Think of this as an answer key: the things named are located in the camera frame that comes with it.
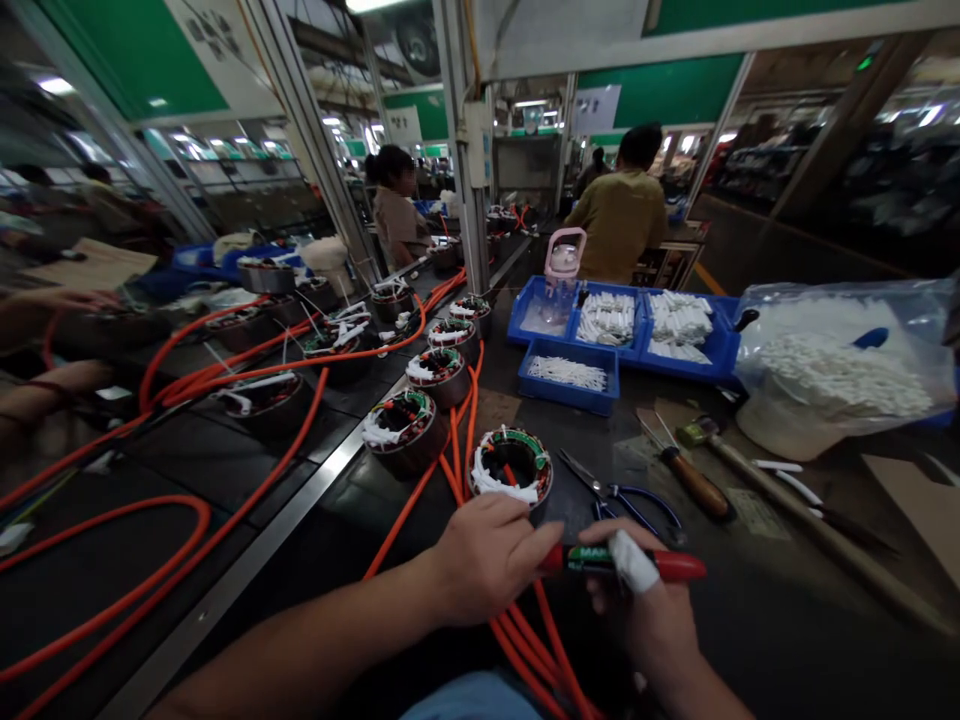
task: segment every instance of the hammer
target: hammer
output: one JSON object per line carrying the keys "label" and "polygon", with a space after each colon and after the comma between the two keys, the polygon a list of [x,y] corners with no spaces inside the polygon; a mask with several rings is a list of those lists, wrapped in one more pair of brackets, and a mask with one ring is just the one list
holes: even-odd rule
{"label": "hammer", "polygon": [[943,635],[956,633],[953,626],[923,598],[846,537],[811,515],[807,506],[793,493],[751,463],[739,450],[725,443],[720,437],[720,426],[709,415],[701,415],[693,423],[680,428],[677,439],[688,448],[707,445],[891,609]]}

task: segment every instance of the plastic bag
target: plastic bag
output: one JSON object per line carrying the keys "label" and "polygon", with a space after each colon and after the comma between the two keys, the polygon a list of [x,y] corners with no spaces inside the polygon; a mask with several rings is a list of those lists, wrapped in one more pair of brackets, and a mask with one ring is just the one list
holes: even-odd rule
{"label": "plastic bag", "polygon": [[[734,374],[751,396],[777,403],[778,413],[802,417],[808,427],[819,423],[840,437],[882,432],[947,412],[956,406],[956,378],[953,351],[941,341],[954,286],[948,278],[749,287],[737,316],[752,308],[760,317],[741,333]],[[849,359],[851,351],[859,353],[852,349],[854,342],[877,328],[888,333],[879,347],[855,355],[855,364],[837,362]],[[789,354],[781,354],[798,346],[814,348],[814,358],[791,363]],[[821,357],[826,361],[819,362]],[[894,381],[877,389],[870,372],[859,372],[870,363],[892,368]],[[853,397],[864,388],[870,388],[869,397]],[[882,393],[894,402],[871,400]],[[898,393],[910,397],[899,403]],[[928,402],[917,403],[924,393]]]}

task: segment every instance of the paper sign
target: paper sign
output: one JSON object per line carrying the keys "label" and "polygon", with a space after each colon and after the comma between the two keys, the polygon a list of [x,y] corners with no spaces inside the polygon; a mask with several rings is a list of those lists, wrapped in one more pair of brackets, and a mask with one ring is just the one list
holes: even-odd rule
{"label": "paper sign", "polygon": [[573,103],[573,134],[594,135],[613,130],[620,86],[577,90]]}
{"label": "paper sign", "polygon": [[114,290],[133,277],[145,275],[157,262],[153,255],[123,250],[89,238],[81,239],[73,249],[87,259],[57,260],[21,270],[20,274],[74,290]]}
{"label": "paper sign", "polygon": [[394,145],[413,146],[423,142],[420,132],[420,113],[416,107],[387,110],[387,127]]}

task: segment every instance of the hand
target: hand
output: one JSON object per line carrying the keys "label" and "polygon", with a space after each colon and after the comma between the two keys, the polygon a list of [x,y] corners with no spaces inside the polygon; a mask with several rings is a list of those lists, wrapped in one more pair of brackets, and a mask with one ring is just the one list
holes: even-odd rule
{"label": "hand", "polygon": [[[621,529],[645,550],[667,549],[651,533],[625,518],[595,523],[580,533],[578,539],[583,545],[597,545]],[[598,614],[625,611],[627,650],[637,670],[655,689],[663,691],[675,686],[692,668],[700,666],[702,656],[686,584],[658,581],[644,594],[628,598],[626,608],[615,607],[620,599],[613,592],[605,592],[595,577],[587,580],[587,591]]]}
{"label": "hand", "polygon": [[529,506],[487,493],[450,518],[424,561],[442,625],[468,626],[507,609],[539,577],[537,566],[560,542],[563,523],[533,529]]}
{"label": "hand", "polygon": [[65,287],[37,288],[17,293],[19,302],[47,310],[83,310],[96,312],[105,307],[120,309],[119,296],[110,290],[71,290]]}
{"label": "hand", "polygon": [[84,395],[109,386],[112,378],[109,365],[99,360],[81,360],[45,372],[36,379],[56,383],[74,395]]}

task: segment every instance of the blue clothing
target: blue clothing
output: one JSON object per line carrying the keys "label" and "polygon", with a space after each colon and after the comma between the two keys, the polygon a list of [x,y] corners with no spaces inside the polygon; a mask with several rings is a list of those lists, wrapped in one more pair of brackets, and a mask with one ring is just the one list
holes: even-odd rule
{"label": "blue clothing", "polygon": [[497,673],[473,672],[447,683],[400,720],[543,720]]}

